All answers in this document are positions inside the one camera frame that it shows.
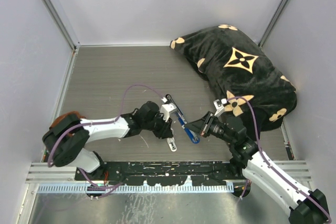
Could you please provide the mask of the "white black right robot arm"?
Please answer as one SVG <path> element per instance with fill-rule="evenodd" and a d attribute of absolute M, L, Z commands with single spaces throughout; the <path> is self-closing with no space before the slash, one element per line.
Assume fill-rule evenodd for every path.
<path fill-rule="evenodd" d="M 232 176 L 245 177 L 260 187 L 288 215 L 290 223 L 331 223 L 324 193 L 310 190 L 285 173 L 247 136 L 240 118 L 229 117 L 222 123 L 212 112 L 207 112 L 185 127 L 200 136 L 212 135 L 227 142 L 232 154 Z"/>

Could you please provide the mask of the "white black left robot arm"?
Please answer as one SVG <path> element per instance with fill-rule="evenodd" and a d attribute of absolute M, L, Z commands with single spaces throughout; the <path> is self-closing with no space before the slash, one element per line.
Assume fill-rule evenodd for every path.
<path fill-rule="evenodd" d="M 172 152 L 177 150 L 171 113 L 176 106 L 167 101 L 157 105 L 152 101 L 131 113 L 111 119 L 88 120 L 77 112 L 67 113 L 43 136 L 49 152 L 48 166 L 71 166 L 84 170 L 93 180 L 105 174 L 104 162 L 94 151 L 85 148 L 87 143 L 108 138 L 128 138 L 142 131 L 151 131 L 155 137 L 164 139 Z"/>

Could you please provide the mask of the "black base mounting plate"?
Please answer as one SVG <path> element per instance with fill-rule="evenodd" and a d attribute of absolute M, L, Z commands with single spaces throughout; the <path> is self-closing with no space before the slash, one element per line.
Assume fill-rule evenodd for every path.
<path fill-rule="evenodd" d="M 229 162 L 107 162 L 107 181 L 129 186 L 182 186 L 191 179 L 192 186 L 217 186 L 226 182 L 244 183 L 241 172 L 233 173 Z"/>

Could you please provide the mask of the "black floral plush blanket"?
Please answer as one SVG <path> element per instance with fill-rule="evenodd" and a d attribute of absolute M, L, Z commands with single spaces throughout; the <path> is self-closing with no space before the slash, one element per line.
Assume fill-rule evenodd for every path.
<path fill-rule="evenodd" d="M 249 132 L 271 131 L 297 105 L 297 90 L 246 34 L 217 25 L 179 36 L 170 48 L 208 81 L 217 99 L 230 99 L 225 114 L 240 117 Z"/>

